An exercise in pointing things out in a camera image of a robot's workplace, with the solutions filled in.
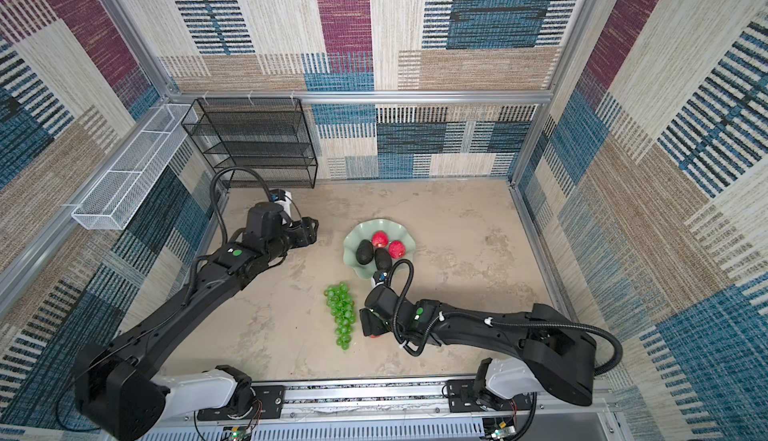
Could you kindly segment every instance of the white metal basket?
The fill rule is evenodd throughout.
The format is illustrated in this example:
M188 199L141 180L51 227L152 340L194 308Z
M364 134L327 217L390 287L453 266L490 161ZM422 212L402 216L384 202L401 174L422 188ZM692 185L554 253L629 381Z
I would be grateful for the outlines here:
M166 104L157 110L74 209L72 218L85 229L125 229L186 138L182 118L197 119L189 108Z

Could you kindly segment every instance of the red wire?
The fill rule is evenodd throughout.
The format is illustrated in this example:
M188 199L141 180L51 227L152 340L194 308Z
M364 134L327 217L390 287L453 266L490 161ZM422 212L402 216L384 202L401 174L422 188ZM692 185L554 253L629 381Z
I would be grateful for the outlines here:
M259 407L256 409L256 412L254 413L254 415L250 417L250 421L248 422L248 426L246 426L246 429L251 427L251 424L254 422L254 419L256 420L256 424L254 426L259 424L259 421L261 421L261 409L263 407L263 405L261 404L261 399L257 399L255 403L258 403Z
M514 408L514 411L512 411L512 419L514 428L518 428L518 405L514 402L514 399L512 400L512 407Z

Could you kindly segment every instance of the light green plate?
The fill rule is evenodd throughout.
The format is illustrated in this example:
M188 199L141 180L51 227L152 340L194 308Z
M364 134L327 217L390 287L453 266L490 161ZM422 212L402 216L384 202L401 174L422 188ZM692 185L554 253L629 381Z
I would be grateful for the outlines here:
M365 266L358 263L355 258L357 247L360 246L360 241L364 239L371 241L371 237L377 231L384 231L390 243L397 240L404 244L406 246L406 254L403 257L413 261L413 254L416 252L416 242L408 234L405 226L389 221L389 219L364 221L355 226L355 229L344 238L344 264L355 270L357 277L360 279L370 279L373 273L376 272L376 263L371 261Z

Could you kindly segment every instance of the avocado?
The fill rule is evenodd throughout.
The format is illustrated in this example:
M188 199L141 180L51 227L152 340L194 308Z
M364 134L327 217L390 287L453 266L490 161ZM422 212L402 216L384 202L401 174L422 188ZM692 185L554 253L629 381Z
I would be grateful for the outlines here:
M373 252L373 259L376 260L376 269L381 271L392 269L392 256L389 256L389 252L385 247L378 247Z
M367 239L360 241L360 244L357 246L357 251L355 252L355 259L357 259L357 262L362 266L373 261L373 244Z

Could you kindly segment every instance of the patterned wall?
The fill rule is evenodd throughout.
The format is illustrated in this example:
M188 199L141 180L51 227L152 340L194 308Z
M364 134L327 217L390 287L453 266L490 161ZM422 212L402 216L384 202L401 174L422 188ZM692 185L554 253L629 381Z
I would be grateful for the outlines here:
M577 0L122 0L182 90L540 90Z
M78 226L14 304L0 323L0 423L17 426L0 427L4 439L59 439L61 432L23 427L58 429L53 399L71 379L78 350L132 328L186 282L213 211L209 183L187 139L124 231ZM62 418L92 427L73 397L71 390L63 397Z
M157 100L99 0L0 0L0 271ZM209 180L185 142L125 231L77 227L5 314L4 439L77 436L52 411L75 353L178 290L210 218ZM71 394L61 411L90 426Z
M636 439L768 439L768 0L600 0L520 188Z
M98 0L0 0L0 271L157 99Z
M320 179L509 176L536 105L304 105Z

